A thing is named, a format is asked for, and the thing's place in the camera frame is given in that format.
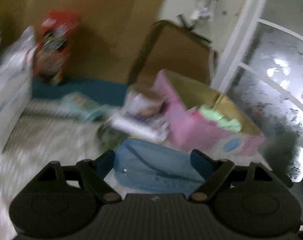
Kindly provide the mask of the blue plastic case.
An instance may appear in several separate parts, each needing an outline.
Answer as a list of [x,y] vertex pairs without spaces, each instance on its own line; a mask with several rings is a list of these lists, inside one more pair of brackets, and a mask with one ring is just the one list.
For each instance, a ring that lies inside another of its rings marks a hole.
[[205,180],[190,155],[151,142],[126,139],[115,149],[113,169],[119,184],[151,193],[189,196]]

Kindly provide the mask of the green cloth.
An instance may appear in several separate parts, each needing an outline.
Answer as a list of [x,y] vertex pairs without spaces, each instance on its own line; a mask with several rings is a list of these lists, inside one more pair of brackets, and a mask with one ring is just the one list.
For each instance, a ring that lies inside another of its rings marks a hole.
[[237,119],[229,119],[218,111],[205,105],[202,105],[199,108],[199,112],[203,118],[215,122],[218,127],[227,131],[239,133],[242,129],[242,124]]

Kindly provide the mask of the teal packet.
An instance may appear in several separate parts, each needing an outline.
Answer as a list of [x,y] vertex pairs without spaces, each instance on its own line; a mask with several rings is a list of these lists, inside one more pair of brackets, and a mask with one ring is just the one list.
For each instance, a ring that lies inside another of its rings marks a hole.
[[83,121],[94,121],[106,113],[106,107],[81,93],[70,93],[61,100],[63,110]]

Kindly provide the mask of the pink tin box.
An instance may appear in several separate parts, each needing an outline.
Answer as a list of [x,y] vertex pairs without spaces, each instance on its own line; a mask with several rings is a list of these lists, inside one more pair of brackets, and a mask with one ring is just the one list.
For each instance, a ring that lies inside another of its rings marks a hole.
[[251,156],[266,139],[230,98],[204,83],[163,69],[153,87],[165,96],[170,137],[182,150]]

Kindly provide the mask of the patterned beige tablecloth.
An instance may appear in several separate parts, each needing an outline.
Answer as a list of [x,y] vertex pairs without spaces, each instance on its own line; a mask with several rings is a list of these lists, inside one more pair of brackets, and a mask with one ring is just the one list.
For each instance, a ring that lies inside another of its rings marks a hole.
[[78,119],[59,100],[30,100],[0,153],[0,239],[14,238],[9,204],[48,162],[74,165],[96,159],[124,140],[107,120],[115,108],[104,110],[102,117],[89,122]]

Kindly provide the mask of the round paper cup container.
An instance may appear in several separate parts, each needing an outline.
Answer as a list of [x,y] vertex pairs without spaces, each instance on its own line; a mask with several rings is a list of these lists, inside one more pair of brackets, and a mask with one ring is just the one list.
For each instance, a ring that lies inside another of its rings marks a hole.
[[133,84],[126,91],[122,112],[134,118],[156,118],[164,101],[165,97],[160,92]]

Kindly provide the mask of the frosted glass window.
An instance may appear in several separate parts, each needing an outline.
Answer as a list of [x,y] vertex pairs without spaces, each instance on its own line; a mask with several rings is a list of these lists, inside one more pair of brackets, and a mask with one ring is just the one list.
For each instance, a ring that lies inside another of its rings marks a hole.
[[262,129],[268,164],[303,180],[303,0],[247,0],[212,87]]

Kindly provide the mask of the large white tissue pack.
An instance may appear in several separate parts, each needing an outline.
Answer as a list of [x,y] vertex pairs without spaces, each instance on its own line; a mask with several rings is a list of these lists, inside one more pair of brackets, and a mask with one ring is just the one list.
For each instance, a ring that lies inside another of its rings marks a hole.
[[4,52],[0,65],[0,153],[31,99],[35,30],[25,29]]

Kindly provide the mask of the red snack box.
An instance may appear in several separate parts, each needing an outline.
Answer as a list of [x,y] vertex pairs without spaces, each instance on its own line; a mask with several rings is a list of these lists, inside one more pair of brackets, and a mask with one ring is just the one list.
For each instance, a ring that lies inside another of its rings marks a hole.
[[35,53],[34,76],[45,83],[60,84],[66,73],[80,15],[69,11],[50,11],[41,23],[41,40]]

